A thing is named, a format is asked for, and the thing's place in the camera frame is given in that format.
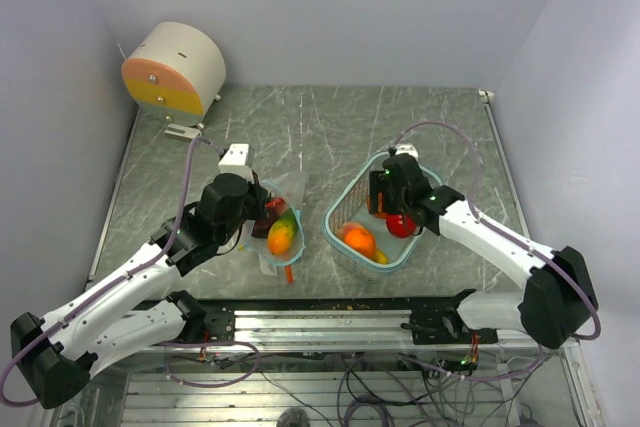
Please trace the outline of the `watermelon slice toy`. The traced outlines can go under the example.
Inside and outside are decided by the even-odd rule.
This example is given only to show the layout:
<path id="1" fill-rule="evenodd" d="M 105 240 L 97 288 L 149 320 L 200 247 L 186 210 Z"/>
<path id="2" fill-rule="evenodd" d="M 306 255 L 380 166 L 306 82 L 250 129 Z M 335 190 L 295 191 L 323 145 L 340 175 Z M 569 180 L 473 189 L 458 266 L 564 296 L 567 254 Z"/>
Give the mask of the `watermelon slice toy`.
<path id="1" fill-rule="evenodd" d="M 288 204 L 282 197 L 274 197 L 266 203 L 265 207 L 268 214 L 280 216 L 288 209 Z"/>

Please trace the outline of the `light blue plastic basket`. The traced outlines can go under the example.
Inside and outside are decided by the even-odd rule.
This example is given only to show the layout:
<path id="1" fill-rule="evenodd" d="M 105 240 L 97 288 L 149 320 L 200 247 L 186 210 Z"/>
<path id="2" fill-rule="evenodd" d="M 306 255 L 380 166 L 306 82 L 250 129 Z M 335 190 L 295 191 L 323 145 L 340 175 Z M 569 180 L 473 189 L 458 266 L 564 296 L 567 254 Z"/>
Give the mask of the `light blue plastic basket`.
<path id="1" fill-rule="evenodd" d="M 422 238 L 417 232 L 397 237 L 382 214 L 369 213 L 370 175 L 382 172 L 388 157 L 385 151 L 372 155 L 322 220 L 334 263 L 368 281 L 402 268 Z"/>

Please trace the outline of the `green yellow toy mango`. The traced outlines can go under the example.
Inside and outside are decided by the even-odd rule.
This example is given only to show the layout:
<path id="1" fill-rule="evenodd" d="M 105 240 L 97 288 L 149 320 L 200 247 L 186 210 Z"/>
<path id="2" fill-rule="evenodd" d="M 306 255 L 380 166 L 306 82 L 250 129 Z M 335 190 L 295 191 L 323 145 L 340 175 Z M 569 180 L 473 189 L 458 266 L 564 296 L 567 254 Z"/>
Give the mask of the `green yellow toy mango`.
<path id="1" fill-rule="evenodd" d="M 289 251 L 298 233 L 298 222 L 293 209 L 287 209 L 273 224 L 267 238 L 267 248 L 273 255 Z"/>

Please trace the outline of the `clear zip top bag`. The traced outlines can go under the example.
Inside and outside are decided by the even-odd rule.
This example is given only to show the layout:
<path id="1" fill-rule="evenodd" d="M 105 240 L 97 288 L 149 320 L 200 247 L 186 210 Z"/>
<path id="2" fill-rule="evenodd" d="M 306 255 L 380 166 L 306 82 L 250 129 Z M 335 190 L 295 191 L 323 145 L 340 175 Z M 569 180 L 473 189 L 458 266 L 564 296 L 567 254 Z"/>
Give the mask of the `clear zip top bag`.
<path id="1" fill-rule="evenodd" d="M 292 265 L 305 249 L 301 210 L 308 178 L 307 173 L 294 171 L 263 180 L 267 217 L 248 221 L 240 241 L 242 248 L 257 255 L 263 274 L 277 276 L 282 272 L 289 284 L 294 282 Z"/>

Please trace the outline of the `orange toy fruit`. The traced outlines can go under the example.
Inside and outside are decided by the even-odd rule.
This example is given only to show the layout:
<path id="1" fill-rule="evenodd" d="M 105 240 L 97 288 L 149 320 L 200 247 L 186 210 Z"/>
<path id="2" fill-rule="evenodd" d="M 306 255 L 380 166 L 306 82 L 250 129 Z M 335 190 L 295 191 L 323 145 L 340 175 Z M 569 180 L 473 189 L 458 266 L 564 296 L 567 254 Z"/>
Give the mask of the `orange toy fruit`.
<path id="1" fill-rule="evenodd" d="M 371 259 L 377 250 L 377 244 L 373 234 L 366 228 L 354 229 L 349 232 L 344 243 L 362 256 Z"/>

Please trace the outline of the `pink toy peach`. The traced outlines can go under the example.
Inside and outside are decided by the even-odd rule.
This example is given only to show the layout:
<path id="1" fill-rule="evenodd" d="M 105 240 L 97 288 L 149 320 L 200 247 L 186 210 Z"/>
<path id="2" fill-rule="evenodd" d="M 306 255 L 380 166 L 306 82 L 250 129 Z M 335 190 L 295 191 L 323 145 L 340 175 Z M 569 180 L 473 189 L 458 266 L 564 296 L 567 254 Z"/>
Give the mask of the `pink toy peach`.
<path id="1" fill-rule="evenodd" d="M 337 237 L 343 240 L 345 236 L 354 229 L 362 229 L 363 225 L 358 222 L 345 222 L 337 231 Z"/>

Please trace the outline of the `yellow toy lemon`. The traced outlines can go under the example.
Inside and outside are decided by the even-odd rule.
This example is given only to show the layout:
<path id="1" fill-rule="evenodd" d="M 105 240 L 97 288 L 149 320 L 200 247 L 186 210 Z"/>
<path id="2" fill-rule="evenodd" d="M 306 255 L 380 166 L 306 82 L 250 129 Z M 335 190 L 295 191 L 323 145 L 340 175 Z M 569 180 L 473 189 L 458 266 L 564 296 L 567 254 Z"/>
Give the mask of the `yellow toy lemon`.
<path id="1" fill-rule="evenodd" d="M 374 252 L 374 255 L 372 256 L 371 260 L 381 265 L 387 265 L 389 263 L 388 257 L 380 249 L 377 249 Z"/>

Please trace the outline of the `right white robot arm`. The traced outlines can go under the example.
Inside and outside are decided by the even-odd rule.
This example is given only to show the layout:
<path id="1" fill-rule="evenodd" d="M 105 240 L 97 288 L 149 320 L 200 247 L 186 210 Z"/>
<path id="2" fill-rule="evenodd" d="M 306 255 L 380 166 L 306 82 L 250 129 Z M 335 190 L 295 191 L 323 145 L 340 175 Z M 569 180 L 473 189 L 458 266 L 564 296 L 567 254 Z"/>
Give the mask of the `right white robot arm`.
<path id="1" fill-rule="evenodd" d="M 483 215 L 455 189 L 434 187 L 417 160 L 395 154 L 369 176 L 372 214 L 400 215 L 416 232 L 428 230 L 457 242 L 506 274 L 518 292 L 461 293 L 440 320 L 450 341 L 465 341 L 482 329 L 522 332 L 557 349 L 597 312 L 584 256 L 567 246 L 554 249 L 527 239 Z"/>

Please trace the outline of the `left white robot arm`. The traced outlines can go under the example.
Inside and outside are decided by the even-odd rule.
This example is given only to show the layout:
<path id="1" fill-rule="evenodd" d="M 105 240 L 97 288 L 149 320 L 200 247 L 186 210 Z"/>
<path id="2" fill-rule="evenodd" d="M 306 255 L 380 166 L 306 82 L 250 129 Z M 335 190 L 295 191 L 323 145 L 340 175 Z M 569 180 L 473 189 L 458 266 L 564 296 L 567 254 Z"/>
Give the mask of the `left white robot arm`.
<path id="1" fill-rule="evenodd" d="M 267 197 L 252 169 L 221 172 L 199 201 L 183 205 L 91 289 L 43 316 L 17 317 L 10 325 L 9 366 L 19 369 L 35 403 L 45 409 L 66 403 L 97 374 L 147 346 L 196 342 L 205 313 L 185 291 L 143 313 L 129 312 L 216 257 L 246 221 L 264 218 Z"/>

